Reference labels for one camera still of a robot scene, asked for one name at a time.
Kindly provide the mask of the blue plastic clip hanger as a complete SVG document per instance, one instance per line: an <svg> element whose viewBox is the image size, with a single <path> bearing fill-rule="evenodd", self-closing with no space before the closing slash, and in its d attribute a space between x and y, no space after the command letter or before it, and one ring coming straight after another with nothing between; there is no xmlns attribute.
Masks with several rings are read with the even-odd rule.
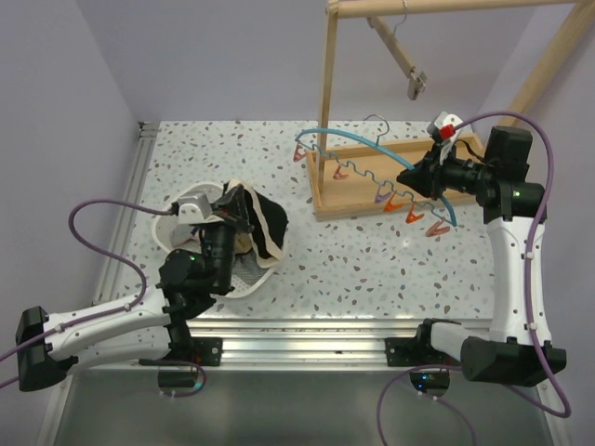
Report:
<svg viewBox="0 0 595 446"><path fill-rule="evenodd" d="M396 181L411 169L430 138L383 141L333 128L308 128L296 136L294 160L307 164L314 214L319 221L378 214L405 213L415 223L433 215L438 231L457 225L448 193L437 200L424 198Z"/></svg>

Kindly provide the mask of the black underwear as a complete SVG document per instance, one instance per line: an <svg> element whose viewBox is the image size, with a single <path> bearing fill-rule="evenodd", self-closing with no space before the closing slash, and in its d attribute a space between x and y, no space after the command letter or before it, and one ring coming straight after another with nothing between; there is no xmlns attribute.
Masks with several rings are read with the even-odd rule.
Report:
<svg viewBox="0 0 595 446"><path fill-rule="evenodd" d="M227 181L223 190L227 192L235 186L242 186L245 191L248 219L254 227L249 238L256 252L258 265L263 269L276 267L285 256L285 235L288 227L286 211L280 204L262 195L241 179Z"/></svg>

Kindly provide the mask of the grey striped underwear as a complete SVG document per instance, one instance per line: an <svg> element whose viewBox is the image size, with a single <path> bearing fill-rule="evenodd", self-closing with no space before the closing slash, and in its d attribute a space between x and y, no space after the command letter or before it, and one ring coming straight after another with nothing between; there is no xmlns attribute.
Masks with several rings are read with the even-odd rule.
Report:
<svg viewBox="0 0 595 446"><path fill-rule="evenodd" d="M169 232L169 241L172 248L182 248L191 235L198 233L198 229L190 225L177 225ZM247 286L255 285L264 276L266 270L261 268L257 262L257 253L253 248L248 254L242 256L234 255L232 275Z"/></svg>

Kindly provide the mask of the wooden clip hanger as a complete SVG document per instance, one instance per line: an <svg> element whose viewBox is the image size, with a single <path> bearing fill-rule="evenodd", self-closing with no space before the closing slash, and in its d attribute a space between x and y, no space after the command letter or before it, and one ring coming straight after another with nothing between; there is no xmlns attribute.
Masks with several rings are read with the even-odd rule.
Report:
<svg viewBox="0 0 595 446"><path fill-rule="evenodd" d="M417 65L405 50L403 44L396 37L396 30L400 25L403 25L408 18L408 4L405 0L402 1L404 8L404 16L392 30L390 30L387 22L380 16L366 17L366 21L371 29L373 29L390 54L396 61L397 65L403 72L403 75L408 80L407 97L415 101L419 95L426 89L427 75L423 71L417 69Z"/></svg>

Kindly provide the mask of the beige underwear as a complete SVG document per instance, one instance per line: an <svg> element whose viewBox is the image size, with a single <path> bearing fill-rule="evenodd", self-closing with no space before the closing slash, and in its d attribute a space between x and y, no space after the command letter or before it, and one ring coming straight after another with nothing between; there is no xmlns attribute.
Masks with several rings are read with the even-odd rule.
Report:
<svg viewBox="0 0 595 446"><path fill-rule="evenodd" d="M191 235L191 238L184 243L184 247L193 252L201 251L201 239L200 234L196 233ZM234 239L233 252L236 256L242 256L248 254L253 250L251 239L246 234L237 234Z"/></svg>

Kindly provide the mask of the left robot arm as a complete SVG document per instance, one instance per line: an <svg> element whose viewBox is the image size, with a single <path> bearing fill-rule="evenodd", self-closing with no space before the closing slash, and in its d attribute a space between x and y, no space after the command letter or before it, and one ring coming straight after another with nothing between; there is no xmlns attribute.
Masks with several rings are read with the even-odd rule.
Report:
<svg viewBox="0 0 595 446"><path fill-rule="evenodd" d="M12 351L20 391L52 387L70 374L119 361L196 367L187 322L235 290L236 241L254 229L245 197L236 185L214 202L203 194L173 202L165 215L191 226L199 248L171 251L157 284L143 280L134 295L84 309L26 309Z"/></svg>

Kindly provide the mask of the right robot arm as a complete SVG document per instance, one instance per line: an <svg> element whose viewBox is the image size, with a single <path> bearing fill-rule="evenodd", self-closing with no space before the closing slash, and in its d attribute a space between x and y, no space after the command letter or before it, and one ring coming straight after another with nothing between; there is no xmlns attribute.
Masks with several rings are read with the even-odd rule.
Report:
<svg viewBox="0 0 595 446"><path fill-rule="evenodd" d="M495 271L495 301L487 335L460 323L426 319L402 345L407 363L437 363L450 357L469 381L534 387L566 366L566 352L552 345L541 278L541 239L547 211L545 189L527 181L530 132L495 126L479 162L463 161L450 151L452 125L428 128L431 149L413 169L397 177L425 198L445 190L474 196L483 210Z"/></svg>

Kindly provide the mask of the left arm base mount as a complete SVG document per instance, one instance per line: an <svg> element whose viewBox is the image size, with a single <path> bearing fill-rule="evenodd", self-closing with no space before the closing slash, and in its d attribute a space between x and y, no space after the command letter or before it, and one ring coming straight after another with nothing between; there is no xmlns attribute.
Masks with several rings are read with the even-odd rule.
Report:
<svg viewBox="0 0 595 446"><path fill-rule="evenodd" d="M190 349L185 352L170 352L159 360L157 375L161 389L191 390L203 384L203 369L220 366L223 340L220 337L199 337L192 339Z"/></svg>

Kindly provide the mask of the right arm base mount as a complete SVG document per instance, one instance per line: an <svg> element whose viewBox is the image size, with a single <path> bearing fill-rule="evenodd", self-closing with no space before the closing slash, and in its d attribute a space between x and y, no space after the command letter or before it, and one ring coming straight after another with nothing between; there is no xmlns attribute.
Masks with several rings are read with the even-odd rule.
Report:
<svg viewBox="0 0 595 446"><path fill-rule="evenodd" d="M413 368L421 365L452 365L459 361L445 353L419 344L414 337L387 337L384 339L385 356L389 367ZM446 369L410 372L409 378L416 391L442 396L450 386L450 372Z"/></svg>

